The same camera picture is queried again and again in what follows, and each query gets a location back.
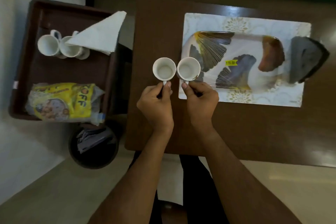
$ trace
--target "forearm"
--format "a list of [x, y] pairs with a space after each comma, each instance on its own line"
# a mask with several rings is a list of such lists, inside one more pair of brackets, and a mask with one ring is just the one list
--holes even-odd
[[171, 132], [154, 132], [144, 150], [91, 217], [94, 223], [148, 223]]
[[230, 223], [301, 223], [247, 170], [212, 126], [199, 137]]

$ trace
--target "wooden table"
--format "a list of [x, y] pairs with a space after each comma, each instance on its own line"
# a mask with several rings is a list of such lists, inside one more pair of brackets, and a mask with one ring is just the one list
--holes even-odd
[[[213, 125], [239, 159], [336, 167], [336, 9], [286, 12], [194, 3], [178, 0], [140, 0], [137, 4], [132, 81], [125, 147], [142, 150], [151, 127], [137, 109], [142, 90], [158, 80], [154, 61], [180, 60], [185, 13], [253, 17], [312, 23], [311, 37], [321, 40], [331, 56], [305, 83], [301, 108], [219, 102]], [[174, 131], [166, 153], [203, 155], [178, 97], [179, 80], [172, 80]]]

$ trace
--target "white napkin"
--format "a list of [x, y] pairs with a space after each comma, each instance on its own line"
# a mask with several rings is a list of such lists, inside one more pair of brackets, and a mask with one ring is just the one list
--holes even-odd
[[119, 31], [125, 16], [125, 11], [116, 12], [78, 33], [66, 44], [78, 45], [110, 55], [116, 49]]

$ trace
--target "brown storage tray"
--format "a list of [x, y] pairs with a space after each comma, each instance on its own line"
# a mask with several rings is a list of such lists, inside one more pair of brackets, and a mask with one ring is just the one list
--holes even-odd
[[95, 83], [105, 91], [101, 97], [101, 112], [107, 114], [109, 102], [113, 102], [118, 73], [117, 51], [110, 56], [90, 50], [85, 60], [59, 59], [42, 55], [37, 49], [40, 36], [52, 29], [62, 35], [83, 31], [107, 18], [111, 13], [82, 5], [58, 1], [32, 0], [27, 16], [26, 31], [21, 57], [13, 84], [9, 114], [16, 119], [39, 120], [25, 110], [27, 96], [35, 83]]

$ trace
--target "white mug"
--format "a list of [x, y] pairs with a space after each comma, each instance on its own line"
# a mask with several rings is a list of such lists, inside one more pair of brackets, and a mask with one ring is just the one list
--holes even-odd
[[176, 73], [175, 62], [170, 58], [159, 58], [153, 64], [153, 74], [156, 78], [163, 81], [163, 85], [171, 80]]
[[72, 36], [65, 36], [59, 42], [59, 49], [62, 54], [68, 58], [86, 59], [90, 55], [90, 50], [88, 48], [67, 44], [66, 42], [77, 35], [79, 32], [74, 31]]
[[195, 80], [201, 72], [201, 65], [197, 59], [186, 57], [181, 59], [177, 65], [177, 76], [187, 84]]
[[37, 48], [44, 56], [65, 59], [66, 56], [60, 53], [61, 33], [57, 30], [50, 31], [50, 35], [42, 35], [37, 41]]

